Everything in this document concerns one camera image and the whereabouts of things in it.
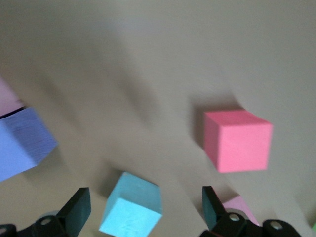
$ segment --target wooden block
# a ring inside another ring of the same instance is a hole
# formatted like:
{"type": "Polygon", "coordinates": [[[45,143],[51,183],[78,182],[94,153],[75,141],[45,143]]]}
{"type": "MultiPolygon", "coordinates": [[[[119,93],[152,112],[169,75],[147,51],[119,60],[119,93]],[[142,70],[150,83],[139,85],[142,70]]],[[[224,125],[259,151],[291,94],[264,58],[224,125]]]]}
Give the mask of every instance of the wooden block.
{"type": "Polygon", "coordinates": [[[0,117],[24,107],[10,86],[0,77],[0,117]]]}
{"type": "Polygon", "coordinates": [[[220,173],[268,168],[273,126],[246,110],[205,113],[205,151],[220,173]]]}
{"type": "Polygon", "coordinates": [[[223,203],[224,208],[227,211],[230,211],[230,209],[237,209],[246,214],[248,219],[255,225],[259,226],[259,222],[255,218],[255,216],[252,214],[250,208],[248,207],[247,203],[244,201],[242,196],[237,196],[225,203],[223,203]]]}
{"type": "Polygon", "coordinates": [[[56,146],[33,108],[0,119],[0,181],[38,165],[56,146]]]}
{"type": "Polygon", "coordinates": [[[110,194],[99,231],[146,237],[162,217],[159,186],[124,172],[110,194]]]}

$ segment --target teal block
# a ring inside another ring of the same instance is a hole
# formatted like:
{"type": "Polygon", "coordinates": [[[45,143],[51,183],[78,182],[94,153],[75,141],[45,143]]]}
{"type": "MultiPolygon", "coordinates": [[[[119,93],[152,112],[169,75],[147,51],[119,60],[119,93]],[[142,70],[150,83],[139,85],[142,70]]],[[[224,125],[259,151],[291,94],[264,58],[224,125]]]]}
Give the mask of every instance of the teal block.
{"type": "Polygon", "coordinates": [[[108,198],[99,231],[147,237],[161,217],[160,187],[124,172],[108,198]]]}
{"type": "Polygon", "coordinates": [[[0,182],[37,166],[56,146],[33,108],[0,119],[0,182]]]}

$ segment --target cyan cube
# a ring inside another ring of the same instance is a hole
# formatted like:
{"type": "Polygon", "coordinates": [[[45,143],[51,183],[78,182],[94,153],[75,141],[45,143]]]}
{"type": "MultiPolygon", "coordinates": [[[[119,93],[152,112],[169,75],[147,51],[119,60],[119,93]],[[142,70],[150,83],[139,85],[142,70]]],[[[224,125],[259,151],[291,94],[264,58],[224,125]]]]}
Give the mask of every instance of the cyan cube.
{"type": "Polygon", "coordinates": [[[0,119],[0,182],[37,166],[56,146],[33,108],[0,119]]]}
{"type": "Polygon", "coordinates": [[[160,187],[124,172],[108,198],[99,231],[147,237],[161,217],[160,187]]]}

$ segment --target hot pink cube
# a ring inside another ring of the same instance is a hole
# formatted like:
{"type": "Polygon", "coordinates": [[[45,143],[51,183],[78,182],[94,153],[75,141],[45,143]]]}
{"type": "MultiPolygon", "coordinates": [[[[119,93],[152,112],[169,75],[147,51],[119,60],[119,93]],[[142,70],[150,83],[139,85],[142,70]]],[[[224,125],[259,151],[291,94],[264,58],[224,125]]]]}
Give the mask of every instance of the hot pink cube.
{"type": "Polygon", "coordinates": [[[246,110],[205,113],[205,151],[218,172],[268,168],[273,125],[246,110]]]}

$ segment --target black robotic claw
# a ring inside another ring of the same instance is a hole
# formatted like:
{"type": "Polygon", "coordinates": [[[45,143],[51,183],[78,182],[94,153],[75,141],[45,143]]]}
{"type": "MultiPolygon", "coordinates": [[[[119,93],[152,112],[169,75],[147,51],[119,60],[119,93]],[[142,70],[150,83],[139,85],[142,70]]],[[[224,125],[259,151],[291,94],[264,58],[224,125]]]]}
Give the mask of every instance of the black robotic claw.
{"type": "Polygon", "coordinates": [[[17,231],[15,225],[0,225],[0,237],[77,237],[91,213],[89,188],[80,188],[56,216],[44,216],[17,231]]]}
{"type": "Polygon", "coordinates": [[[237,213],[227,213],[211,186],[204,186],[202,195],[209,231],[204,231],[200,237],[301,237],[285,221],[266,220],[259,227],[237,213]]]}

